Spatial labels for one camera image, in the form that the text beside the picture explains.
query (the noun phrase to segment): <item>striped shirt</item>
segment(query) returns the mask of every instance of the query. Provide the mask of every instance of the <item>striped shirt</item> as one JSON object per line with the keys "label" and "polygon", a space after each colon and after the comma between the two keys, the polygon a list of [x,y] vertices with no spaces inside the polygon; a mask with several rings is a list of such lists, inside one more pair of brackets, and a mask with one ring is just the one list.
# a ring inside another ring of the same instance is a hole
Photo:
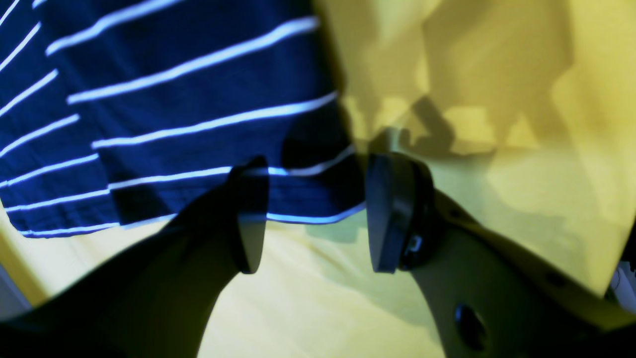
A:
{"label": "striped shirt", "polygon": [[0,0],[0,199],[27,237],[171,218],[267,158],[268,218],[363,185],[309,0]]}

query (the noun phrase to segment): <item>yellow fabric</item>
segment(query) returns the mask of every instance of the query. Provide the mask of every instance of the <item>yellow fabric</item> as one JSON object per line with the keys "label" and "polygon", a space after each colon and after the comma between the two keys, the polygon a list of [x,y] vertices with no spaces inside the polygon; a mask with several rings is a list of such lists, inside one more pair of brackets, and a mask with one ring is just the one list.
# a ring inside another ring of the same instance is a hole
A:
{"label": "yellow fabric", "polygon": [[[320,0],[358,149],[425,160],[483,224],[607,287],[636,209],[636,2]],[[0,262],[43,302],[160,225],[25,240]],[[442,357],[412,279],[371,272],[366,218],[269,223],[201,357]]]}

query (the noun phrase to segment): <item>white stripe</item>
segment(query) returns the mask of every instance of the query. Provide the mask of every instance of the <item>white stripe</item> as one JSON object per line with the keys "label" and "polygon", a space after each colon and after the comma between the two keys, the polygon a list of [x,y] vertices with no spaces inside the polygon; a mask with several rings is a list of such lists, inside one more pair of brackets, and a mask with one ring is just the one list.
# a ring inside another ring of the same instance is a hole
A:
{"label": "white stripe", "polygon": [[176,217],[177,214],[164,215],[162,217],[149,218],[147,220],[142,220],[138,222],[133,222],[132,224],[123,225],[121,228],[124,230],[134,229],[135,227],[152,224],[154,222],[164,221],[164,220],[172,220]]}
{"label": "white stripe", "polygon": [[51,206],[51,205],[60,204],[60,203],[68,203],[70,201],[84,200],[84,199],[89,199],[91,197],[108,195],[110,193],[111,193],[111,191],[108,190],[108,189],[97,190],[97,191],[94,191],[94,192],[87,192],[87,193],[84,193],[84,194],[77,194],[77,195],[71,195],[71,196],[58,197],[57,199],[41,201],[39,203],[34,203],[34,204],[12,206],[11,208],[6,208],[5,211],[10,213],[11,211],[16,211],[16,210],[37,209],[37,208],[41,208],[43,206]]}
{"label": "white stripe", "polygon": [[324,106],[325,104],[332,102],[334,99],[336,99],[336,92],[332,92],[324,97],[313,99],[307,102],[285,104],[283,106],[269,107],[269,108],[263,108],[261,110],[254,110],[254,111],[249,111],[245,113],[239,113],[236,115],[231,115],[229,117],[222,117],[222,118],[217,118],[213,120],[208,120],[206,122],[191,125],[189,127],[163,129],[161,131],[147,133],[147,134],[143,134],[136,137],[111,138],[107,140],[94,141],[92,143],[92,147],[94,149],[97,149],[97,148],[105,148],[105,147],[115,147],[119,145],[137,145],[140,143],[159,140],[162,138],[182,136],[184,134],[207,131],[209,129],[214,129],[214,128],[223,127],[226,125],[231,125],[231,124],[236,124],[241,122],[248,122],[251,120],[295,115],[299,113],[316,110]]}
{"label": "white stripe", "polygon": [[90,162],[90,161],[94,161],[94,160],[96,160],[98,158],[99,158],[98,154],[92,154],[92,155],[88,155],[86,157],[72,159],[70,161],[65,161],[65,162],[61,162],[61,163],[45,166],[45,167],[39,168],[37,170],[31,171],[29,173],[26,173],[24,175],[20,175],[17,178],[14,178],[14,179],[11,179],[11,180],[5,180],[5,181],[0,183],[0,188],[5,187],[5,186],[11,186],[11,185],[19,183],[19,182],[23,182],[26,179],[30,179],[30,178],[32,178],[34,176],[37,176],[37,175],[40,175],[40,174],[44,174],[44,173],[48,173],[48,172],[51,172],[51,171],[56,171],[56,170],[68,168],[68,167],[71,167],[71,166],[76,166],[78,164],[83,164],[83,163],[87,163],[87,162]]}
{"label": "white stripe", "polygon": [[38,6],[42,5],[43,3],[45,3],[46,0],[33,0],[33,3],[31,4],[31,8],[37,8]]}
{"label": "white stripe", "polygon": [[[326,162],[316,164],[315,166],[311,166],[309,168],[301,168],[301,169],[284,169],[284,168],[267,168],[267,171],[270,175],[276,176],[310,176],[310,175],[318,175],[327,169],[333,167],[334,165],[342,162],[345,158],[350,156],[355,152],[355,148],[353,145],[350,145],[345,150],[340,152],[334,159],[330,159]],[[212,176],[212,175],[222,175],[228,174],[232,170],[231,166],[224,166],[219,168],[211,168],[197,171],[187,171],[184,173],[173,174],[173,175],[155,175],[155,176],[146,176],[144,178],[136,178],[131,180],[126,180],[124,182],[110,183],[108,184],[108,188],[111,190],[122,189],[126,187],[133,187],[135,185],[149,184],[149,183],[162,183],[162,182],[173,182],[175,180],[183,180],[183,179],[192,179],[192,178],[201,178],[204,176]],[[255,171],[250,171],[250,175],[260,175],[263,171],[259,171],[258,169]]]}
{"label": "white stripe", "polygon": [[6,20],[6,18],[9,16],[9,14],[11,13],[11,11],[13,11],[13,8],[20,2],[20,0],[15,0],[13,2],[13,4],[11,4],[11,6],[9,6],[9,8],[4,12],[4,15],[2,15],[2,17],[0,17],[0,26],[2,26],[2,23]]}
{"label": "white stripe", "polygon": [[212,168],[206,170],[189,171],[186,173],[179,173],[173,175],[155,175],[147,176],[145,178],[126,180],[125,182],[110,183],[108,188],[111,190],[121,189],[125,187],[133,187],[135,185],[148,184],[148,183],[161,183],[161,182],[173,182],[174,180],[200,178],[202,176],[212,176],[227,174],[232,170],[231,166]]}
{"label": "white stripe", "polygon": [[303,34],[305,32],[314,31],[318,28],[318,26],[319,21],[317,17],[303,17],[296,20],[291,20],[279,25],[272,32],[258,38],[254,38],[249,41],[245,41],[225,48],[223,50],[198,57],[188,62],[184,62],[163,72],[140,77],[129,82],[117,83],[115,85],[72,94],[67,97],[66,102],[68,104],[80,103],[93,99],[132,92],[146,87],[158,85],[159,83],[168,82],[188,73],[198,71],[199,69],[213,66],[215,64],[219,64],[220,62],[224,62],[242,55],[249,54],[251,52],[270,47],[276,44],[276,42],[279,42],[285,38]]}
{"label": "white stripe", "polygon": [[42,127],[36,131],[33,131],[25,136],[20,137],[19,139],[15,140],[13,143],[9,144],[8,146],[6,146],[4,149],[2,149],[2,151],[0,151],[0,158],[2,158],[5,154],[7,154],[9,151],[16,149],[16,147],[30,141],[33,140],[37,137],[43,136],[46,133],[49,133],[51,131],[54,131],[56,129],[62,128],[66,125],[69,124],[73,124],[75,122],[77,122],[80,119],[80,116],[77,114],[74,114],[72,116],[60,119],[60,120],[56,120],[55,122]]}
{"label": "white stripe", "polygon": [[24,92],[19,94],[16,98],[12,99],[11,102],[7,103],[4,107],[0,108],[0,117],[2,117],[6,112],[12,109],[16,104],[23,101],[24,99],[32,95],[35,91],[41,89],[42,87],[47,85],[49,82],[54,80],[55,77],[57,77],[57,75],[58,75],[58,71],[54,69],[53,71],[49,72],[48,75],[44,76],[40,81],[37,81],[31,87],[29,87]]}
{"label": "white stripe", "polygon": [[105,224],[93,225],[93,226],[78,226],[72,227],[70,229],[56,229],[56,230],[46,230],[46,231],[20,231],[20,234],[23,235],[56,235],[56,234],[69,234],[69,233],[85,233],[88,231],[107,229],[109,227],[118,226],[118,222],[108,222]]}
{"label": "white stripe", "polygon": [[33,36],[35,36],[38,33],[38,31],[40,30],[40,27],[42,27],[42,24],[38,22],[31,29],[31,31],[29,31],[29,33],[27,34],[27,37],[25,37],[22,40],[22,42],[20,42],[20,44],[9,54],[9,56],[7,56],[7,58],[5,58],[4,61],[2,61],[2,63],[0,63],[0,71],[2,71],[9,64],[9,62],[11,62],[13,58],[20,53],[20,51],[22,51],[24,46],[26,46],[29,43],[29,41],[31,41]]}
{"label": "white stripe", "polygon": [[295,215],[281,215],[274,213],[267,213],[268,220],[293,222],[296,224],[331,224],[333,222],[341,221],[359,211],[364,210],[365,203],[358,204],[353,208],[343,211],[332,217],[299,217]]}
{"label": "white stripe", "polygon": [[94,39],[99,36],[99,34],[113,26],[133,21],[140,17],[144,17],[156,11],[160,11],[169,6],[172,6],[176,3],[180,3],[181,1],[183,0],[147,0],[139,4],[114,11],[100,18],[93,26],[89,27],[88,29],[84,29],[80,32],[76,32],[72,35],[68,35],[55,40],[46,48],[46,55],[49,56],[63,48],[71,47],[79,43]]}

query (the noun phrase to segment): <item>navy blue shirt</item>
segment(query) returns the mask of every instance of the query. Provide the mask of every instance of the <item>navy blue shirt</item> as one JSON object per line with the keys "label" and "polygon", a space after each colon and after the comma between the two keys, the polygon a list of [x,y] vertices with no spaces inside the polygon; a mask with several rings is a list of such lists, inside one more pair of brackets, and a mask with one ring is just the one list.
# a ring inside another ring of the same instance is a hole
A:
{"label": "navy blue shirt", "polygon": [[268,218],[363,208],[307,0],[0,0],[0,199],[28,237],[165,220],[268,161]]}

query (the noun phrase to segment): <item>yellow bedsheet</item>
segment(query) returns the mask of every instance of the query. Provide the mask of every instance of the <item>yellow bedsheet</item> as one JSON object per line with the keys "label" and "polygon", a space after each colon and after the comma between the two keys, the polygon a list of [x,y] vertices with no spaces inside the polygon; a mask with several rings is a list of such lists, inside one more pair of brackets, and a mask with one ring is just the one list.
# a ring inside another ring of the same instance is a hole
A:
{"label": "yellow bedsheet", "polygon": [[[436,185],[601,295],[636,211],[636,2],[320,0],[358,150],[425,160]],[[0,262],[33,303],[160,224],[25,240]],[[261,268],[212,314],[201,357],[442,357],[404,273],[375,275],[365,213],[269,223]]]}

